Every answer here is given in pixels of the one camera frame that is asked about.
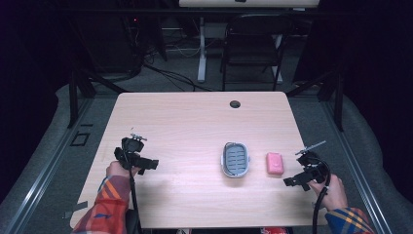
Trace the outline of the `black folding chair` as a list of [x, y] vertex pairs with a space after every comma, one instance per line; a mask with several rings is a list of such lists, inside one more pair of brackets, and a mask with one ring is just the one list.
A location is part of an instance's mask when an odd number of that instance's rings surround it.
[[273, 88], [277, 87], [281, 73], [285, 40], [294, 29], [293, 20], [283, 15], [245, 14], [231, 19], [226, 28], [220, 72], [222, 90], [227, 84], [228, 66], [276, 67], [273, 73]]

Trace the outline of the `grey soap dish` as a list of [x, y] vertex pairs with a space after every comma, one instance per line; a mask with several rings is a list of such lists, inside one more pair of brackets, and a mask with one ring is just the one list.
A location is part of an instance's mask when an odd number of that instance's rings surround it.
[[228, 177], [243, 177], [249, 169], [246, 146], [239, 142], [227, 142], [221, 155], [221, 169]]

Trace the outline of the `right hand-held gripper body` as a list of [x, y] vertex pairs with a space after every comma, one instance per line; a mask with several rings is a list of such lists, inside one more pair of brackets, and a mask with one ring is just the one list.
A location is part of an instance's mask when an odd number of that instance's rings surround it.
[[325, 143], [321, 141], [311, 146], [306, 146], [304, 149], [297, 152], [300, 157], [297, 159], [298, 163], [303, 167], [304, 172], [296, 175], [295, 180], [298, 184], [307, 184], [311, 180], [317, 183], [324, 182], [327, 174], [327, 167], [319, 156], [313, 152], [313, 149]]

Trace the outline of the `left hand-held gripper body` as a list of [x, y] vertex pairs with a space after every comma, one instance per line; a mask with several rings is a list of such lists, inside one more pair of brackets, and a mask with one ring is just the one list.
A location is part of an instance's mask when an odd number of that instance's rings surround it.
[[141, 168], [141, 157], [139, 152], [143, 149], [145, 137], [131, 134], [131, 137], [124, 137], [121, 146], [116, 147], [114, 151], [115, 158], [121, 166], [129, 170], [132, 167]]

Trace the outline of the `aluminium floor rail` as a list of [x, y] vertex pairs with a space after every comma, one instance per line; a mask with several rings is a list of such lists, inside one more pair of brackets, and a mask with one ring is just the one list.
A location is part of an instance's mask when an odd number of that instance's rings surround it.
[[370, 184], [368, 183], [361, 169], [361, 166], [357, 161], [357, 157], [353, 149], [351, 148], [346, 133], [340, 131], [339, 128], [336, 126], [333, 117], [332, 107], [327, 102], [321, 102], [320, 106], [326, 116], [330, 128], [333, 130], [335, 136], [338, 138], [342, 151], [344, 152], [344, 158], [347, 163], [347, 168], [349, 169], [353, 182], [357, 187], [357, 191], [360, 195], [363, 205], [366, 207], [371, 217], [372, 224], [376, 229], [376, 234], [394, 234], [387, 219], [384, 216], [382, 209], [379, 206], [378, 200], [374, 195], [370, 187]]
[[79, 197], [96, 153], [103, 117], [98, 101], [81, 102], [79, 119], [66, 125], [66, 104], [24, 168], [12, 191], [0, 204], [0, 234], [69, 234], [71, 217], [81, 207]]

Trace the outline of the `black metal stand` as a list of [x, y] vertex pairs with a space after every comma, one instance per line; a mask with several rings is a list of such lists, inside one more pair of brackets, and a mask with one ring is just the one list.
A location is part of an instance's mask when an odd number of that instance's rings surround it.
[[69, 107], [70, 107], [70, 120], [68, 129], [72, 128], [79, 118], [78, 108], [78, 92], [85, 98], [94, 98], [96, 90], [93, 87], [92, 81], [95, 81], [104, 87], [114, 91], [117, 94], [126, 93], [127, 90], [113, 84], [109, 80], [103, 78], [95, 72], [92, 72], [86, 68], [75, 67], [70, 75], [69, 79]]
[[340, 132], [343, 132], [342, 115], [343, 115], [343, 99], [344, 99], [344, 78], [342, 77], [342, 66], [337, 65], [331, 70], [323, 73], [316, 79], [306, 81], [304, 84], [286, 93], [291, 98], [308, 90], [315, 84], [321, 83], [321, 88], [318, 92], [320, 101], [327, 101], [332, 95], [334, 98], [333, 121]]

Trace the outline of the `pink soap bar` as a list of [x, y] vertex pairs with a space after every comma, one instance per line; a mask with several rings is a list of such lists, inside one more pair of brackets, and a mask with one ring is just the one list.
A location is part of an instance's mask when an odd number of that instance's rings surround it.
[[280, 153], [269, 152], [266, 155], [267, 173], [280, 176], [284, 173], [282, 156]]

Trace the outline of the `white desk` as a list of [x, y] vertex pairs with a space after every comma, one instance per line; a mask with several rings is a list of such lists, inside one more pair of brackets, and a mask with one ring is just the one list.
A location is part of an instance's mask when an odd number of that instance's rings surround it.
[[[183, 8], [316, 8], [320, 0], [179, 0]], [[204, 17], [200, 18], [198, 82], [206, 80], [207, 52]]]

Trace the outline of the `person's right hand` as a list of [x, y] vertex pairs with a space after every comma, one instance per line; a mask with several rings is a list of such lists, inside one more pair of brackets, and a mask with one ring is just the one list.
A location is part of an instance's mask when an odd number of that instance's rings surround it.
[[321, 203], [330, 212], [336, 209], [344, 209], [348, 207], [348, 199], [345, 192], [345, 187], [342, 179], [337, 175], [332, 174], [328, 186], [324, 183], [316, 183], [310, 181], [308, 185], [314, 190], [317, 195], [320, 195], [323, 188], [327, 188]]

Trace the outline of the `person's left hand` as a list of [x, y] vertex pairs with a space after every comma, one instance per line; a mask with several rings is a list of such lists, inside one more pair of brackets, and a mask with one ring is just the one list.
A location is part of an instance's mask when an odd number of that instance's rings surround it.
[[140, 168], [132, 167], [130, 170], [124, 169], [118, 161], [113, 161], [109, 164], [106, 168], [106, 175], [107, 176], [123, 176], [126, 178], [134, 177]]

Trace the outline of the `grey floor tape strip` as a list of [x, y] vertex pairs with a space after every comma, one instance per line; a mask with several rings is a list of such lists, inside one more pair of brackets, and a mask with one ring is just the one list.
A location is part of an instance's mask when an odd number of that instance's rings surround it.
[[87, 202], [87, 201], [78, 203], [78, 204], [76, 204], [75, 206], [73, 206], [70, 211], [64, 212], [63, 215], [62, 215], [62, 218], [63, 218], [63, 219], [69, 219], [69, 218], [72, 217], [72, 215], [73, 215], [75, 212], [80, 211], [80, 210], [86, 208], [87, 206], [88, 206], [88, 202]]

